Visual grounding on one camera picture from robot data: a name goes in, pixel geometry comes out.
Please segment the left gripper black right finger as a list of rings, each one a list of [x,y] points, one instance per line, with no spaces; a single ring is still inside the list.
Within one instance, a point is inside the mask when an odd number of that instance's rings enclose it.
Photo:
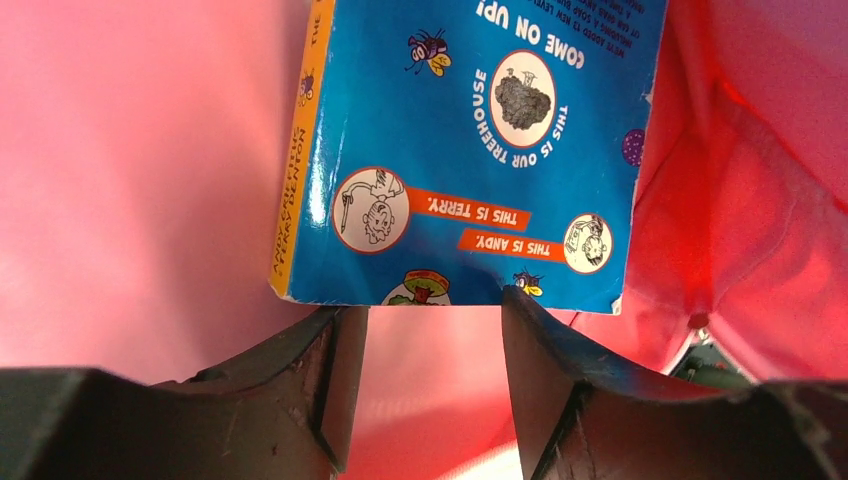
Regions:
[[[847,385],[739,389],[645,368],[561,323],[521,289],[501,304],[527,479],[843,479]]]

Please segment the blue paperback book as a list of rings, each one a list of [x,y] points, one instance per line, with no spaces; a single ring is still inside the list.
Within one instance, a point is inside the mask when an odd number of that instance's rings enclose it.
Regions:
[[[269,283],[621,310],[663,1],[316,1]]]

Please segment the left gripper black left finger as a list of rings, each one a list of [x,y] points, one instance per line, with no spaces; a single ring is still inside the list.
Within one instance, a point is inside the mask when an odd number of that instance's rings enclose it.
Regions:
[[[182,381],[1,372],[5,479],[334,479],[347,466],[368,309],[322,307]]]

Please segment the pink student backpack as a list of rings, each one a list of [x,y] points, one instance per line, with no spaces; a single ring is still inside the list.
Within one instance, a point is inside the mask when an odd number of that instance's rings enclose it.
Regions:
[[[182,382],[322,307],[368,309],[334,479],[527,479],[501,301],[271,288],[316,1],[1,5],[1,372]],[[847,385],[847,5],[667,5],[621,310],[543,307],[645,368]]]

